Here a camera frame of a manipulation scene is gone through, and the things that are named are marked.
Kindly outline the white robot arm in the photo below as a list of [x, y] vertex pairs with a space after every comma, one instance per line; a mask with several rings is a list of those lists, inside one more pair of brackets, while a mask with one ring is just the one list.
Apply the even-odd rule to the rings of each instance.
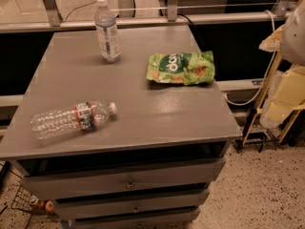
[[301, 1], [285, 22], [280, 51], [285, 60], [305, 66], [305, 0]]

